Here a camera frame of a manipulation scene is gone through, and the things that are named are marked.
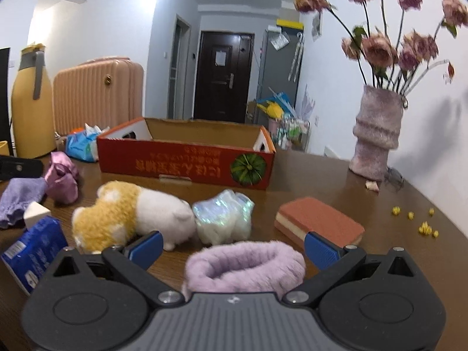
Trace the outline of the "purple drawstring pouch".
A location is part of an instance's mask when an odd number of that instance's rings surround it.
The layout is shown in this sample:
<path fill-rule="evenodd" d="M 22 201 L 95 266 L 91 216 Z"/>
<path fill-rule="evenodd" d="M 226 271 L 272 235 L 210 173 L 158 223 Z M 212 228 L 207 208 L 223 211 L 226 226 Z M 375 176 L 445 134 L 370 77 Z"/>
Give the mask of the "purple drawstring pouch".
<path fill-rule="evenodd" d="M 40 203 L 47 183 L 44 178 L 13 178 L 1 195 L 1 229 L 14 226 L 23 219 L 25 210 L 33 202 Z"/>

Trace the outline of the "blue tissue pack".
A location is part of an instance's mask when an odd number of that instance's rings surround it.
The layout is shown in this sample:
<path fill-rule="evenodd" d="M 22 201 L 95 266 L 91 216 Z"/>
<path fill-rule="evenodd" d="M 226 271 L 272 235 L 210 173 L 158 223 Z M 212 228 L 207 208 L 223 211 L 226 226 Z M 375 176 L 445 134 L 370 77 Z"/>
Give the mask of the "blue tissue pack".
<path fill-rule="evenodd" d="M 46 216 L 26 229 L 3 252 L 1 260 L 20 288 L 30 295 L 57 254 L 67 246 L 59 220 Z"/>

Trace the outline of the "lilac fluffy headband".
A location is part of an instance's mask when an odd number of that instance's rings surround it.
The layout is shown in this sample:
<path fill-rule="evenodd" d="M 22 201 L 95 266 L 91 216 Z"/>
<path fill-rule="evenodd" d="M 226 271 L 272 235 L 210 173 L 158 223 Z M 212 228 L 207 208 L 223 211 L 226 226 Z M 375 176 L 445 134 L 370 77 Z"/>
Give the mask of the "lilac fluffy headband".
<path fill-rule="evenodd" d="M 280 241 L 237 242 L 192 254 L 185 265 L 183 295 L 194 293 L 276 293 L 302 284 L 303 255 Z"/>

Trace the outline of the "yellow white plush toy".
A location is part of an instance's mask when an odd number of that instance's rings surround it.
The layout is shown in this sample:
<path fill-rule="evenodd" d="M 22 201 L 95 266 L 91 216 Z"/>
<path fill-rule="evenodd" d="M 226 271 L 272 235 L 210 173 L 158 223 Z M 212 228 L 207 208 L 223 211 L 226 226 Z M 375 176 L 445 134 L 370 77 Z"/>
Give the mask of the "yellow white plush toy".
<path fill-rule="evenodd" d="M 196 223 L 191 206 L 171 194 L 146 189 L 124 181 L 100 186 L 90 207 L 79 207 L 71 217 L 76 246 L 88 254 L 99 254 L 110 246 L 124 246 L 135 236 L 155 230 L 172 251 L 194 236 Z"/>

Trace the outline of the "blue open wipes pack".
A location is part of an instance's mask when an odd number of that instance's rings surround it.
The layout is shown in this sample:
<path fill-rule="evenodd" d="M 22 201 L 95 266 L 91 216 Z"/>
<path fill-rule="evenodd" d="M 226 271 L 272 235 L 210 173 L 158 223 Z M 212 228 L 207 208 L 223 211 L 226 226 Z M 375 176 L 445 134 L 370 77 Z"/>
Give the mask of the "blue open wipes pack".
<path fill-rule="evenodd" d="M 109 127 L 100 129 L 97 125 L 89 126 L 85 124 L 83 130 L 67 136 L 65 153 L 70 158 L 80 161 L 98 162 L 97 138 L 107 131 L 109 131 Z"/>

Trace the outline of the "pink textured vase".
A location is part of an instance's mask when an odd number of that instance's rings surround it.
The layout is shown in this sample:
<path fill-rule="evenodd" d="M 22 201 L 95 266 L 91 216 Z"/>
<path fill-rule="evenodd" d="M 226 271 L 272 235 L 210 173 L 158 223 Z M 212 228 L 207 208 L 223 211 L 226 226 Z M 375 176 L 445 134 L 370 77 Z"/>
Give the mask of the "pink textured vase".
<path fill-rule="evenodd" d="M 399 146 L 403 97 L 392 90 L 363 86 L 353 135 L 357 142 L 349 169 L 370 181 L 382 181 L 389 153 Z"/>

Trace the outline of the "pink ribbed suitcase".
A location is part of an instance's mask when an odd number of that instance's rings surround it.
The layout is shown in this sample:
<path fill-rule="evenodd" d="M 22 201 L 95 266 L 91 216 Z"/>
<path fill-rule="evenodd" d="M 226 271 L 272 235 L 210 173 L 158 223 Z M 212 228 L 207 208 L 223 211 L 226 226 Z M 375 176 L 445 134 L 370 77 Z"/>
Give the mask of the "pink ribbed suitcase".
<path fill-rule="evenodd" d="M 91 59 L 61 70 L 53 80 L 55 130 L 85 125 L 113 128 L 142 114 L 144 68 L 128 57 Z"/>

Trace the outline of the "pink satin scrunchie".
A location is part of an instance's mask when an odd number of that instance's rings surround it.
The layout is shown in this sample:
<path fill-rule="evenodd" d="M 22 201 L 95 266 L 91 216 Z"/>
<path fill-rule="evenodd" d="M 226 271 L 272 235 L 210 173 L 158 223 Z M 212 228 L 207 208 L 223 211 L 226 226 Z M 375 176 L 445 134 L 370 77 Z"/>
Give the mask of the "pink satin scrunchie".
<path fill-rule="evenodd" d="M 72 204 L 78 199 L 78 168 L 62 151 L 51 153 L 50 167 L 44 179 L 46 194 L 59 204 Z"/>

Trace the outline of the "yellow thermos jug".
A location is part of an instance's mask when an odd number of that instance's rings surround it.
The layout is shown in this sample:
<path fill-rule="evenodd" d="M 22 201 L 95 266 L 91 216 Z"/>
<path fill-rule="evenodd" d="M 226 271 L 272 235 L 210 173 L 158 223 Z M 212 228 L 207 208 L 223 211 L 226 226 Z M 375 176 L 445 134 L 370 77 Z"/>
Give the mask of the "yellow thermos jug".
<path fill-rule="evenodd" d="M 44 51 L 43 44 L 29 45 L 21 51 L 13 84 L 13 137 L 19 158 L 42 157 L 56 148 L 52 87 Z"/>

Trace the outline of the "red cardboard pumpkin box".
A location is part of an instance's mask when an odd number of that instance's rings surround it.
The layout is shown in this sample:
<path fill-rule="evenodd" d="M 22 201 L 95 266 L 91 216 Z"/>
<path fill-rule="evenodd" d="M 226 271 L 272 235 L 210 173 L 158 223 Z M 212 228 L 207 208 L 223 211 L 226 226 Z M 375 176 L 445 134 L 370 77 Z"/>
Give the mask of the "red cardboard pumpkin box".
<path fill-rule="evenodd" d="M 101 171 L 264 190 L 276 149 L 263 126 L 138 118 L 97 138 Z"/>

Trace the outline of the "dark front door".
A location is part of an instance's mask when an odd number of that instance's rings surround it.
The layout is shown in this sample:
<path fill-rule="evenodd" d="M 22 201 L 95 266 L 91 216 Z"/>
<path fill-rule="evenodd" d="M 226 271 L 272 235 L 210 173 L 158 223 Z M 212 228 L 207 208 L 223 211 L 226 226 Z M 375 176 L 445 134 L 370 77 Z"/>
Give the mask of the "dark front door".
<path fill-rule="evenodd" d="M 245 32 L 202 32 L 194 119 L 245 122 L 254 40 Z"/>

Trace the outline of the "eyeglasses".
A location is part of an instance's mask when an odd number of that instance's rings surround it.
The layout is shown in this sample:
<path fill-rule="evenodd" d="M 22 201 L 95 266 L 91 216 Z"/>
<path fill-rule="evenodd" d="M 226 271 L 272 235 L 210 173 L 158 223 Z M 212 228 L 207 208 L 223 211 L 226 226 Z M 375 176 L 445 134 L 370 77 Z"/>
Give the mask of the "eyeglasses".
<path fill-rule="evenodd" d="M 396 189 L 401 189 L 405 184 L 405 179 L 398 170 L 388 167 L 385 173 L 384 182 L 385 184 L 391 184 Z"/>

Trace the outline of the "iridescent organza pouch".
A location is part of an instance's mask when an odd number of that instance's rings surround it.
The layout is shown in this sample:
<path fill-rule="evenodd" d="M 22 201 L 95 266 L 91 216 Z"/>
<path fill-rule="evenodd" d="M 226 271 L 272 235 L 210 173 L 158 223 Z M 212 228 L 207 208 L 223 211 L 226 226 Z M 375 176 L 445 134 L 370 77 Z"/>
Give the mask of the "iridescent organza pouch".
<path fill-rule="evenodd" d="M 255 203 L 249 197 L 231 189 L 194 203 L 192 209 L 198 238 L 210 246 L 248 240 L 254 208 Z"/>

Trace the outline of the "dried pink rose bouquet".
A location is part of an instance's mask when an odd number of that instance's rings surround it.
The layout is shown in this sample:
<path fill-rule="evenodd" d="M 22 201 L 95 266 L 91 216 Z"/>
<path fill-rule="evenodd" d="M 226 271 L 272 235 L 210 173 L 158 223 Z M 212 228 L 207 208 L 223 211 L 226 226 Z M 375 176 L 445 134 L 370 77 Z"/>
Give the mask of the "dried pink rose bouquet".
<path fill-rule="evenodd" d="M 420 10 L 423 0 L 396 0 L 401 10 L 398 38 L 390 39 L 386 19 L 385 0 L 348 0 L 364 10 L 365 23 L 349 29 L 337 14 L 337 8 L 329 0 L 294 0 L 299 13 L 329 12 L 344 28 L 347 36 L 341 40 L 344 55 L 358 65 L 366 62 L 370 66 L 371 86 L 388 90 L 401 97 L 407 95 L 432 69 L 446 65 L 443 76 L 450 84 L 455 77 L 455 67 L 445 59 L 439 60 L 436 38 L 440 29 L 446 29 L 453 38 L 458 30 L 467 27 L 467 5 L 461 0 L 442 0 L 442 18 L 435 32 L 422 35 L 416 30 L 403 33 L 405 14 L 409 10 Z"/>

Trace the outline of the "red layered sponge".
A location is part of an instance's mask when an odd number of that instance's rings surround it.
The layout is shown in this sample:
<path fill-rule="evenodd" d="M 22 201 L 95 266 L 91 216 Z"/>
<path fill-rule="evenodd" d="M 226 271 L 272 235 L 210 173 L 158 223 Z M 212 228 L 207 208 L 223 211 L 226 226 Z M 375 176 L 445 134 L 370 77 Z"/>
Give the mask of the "red layered sponge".
<path fill-rule="evenodd" d="M 313 197 L 281 205 L 274 226 L 301 248 L 309 232 L 316 232 L 341 248 L 349 244 L 358 245 L 365 232 L 361 224 Z"/>

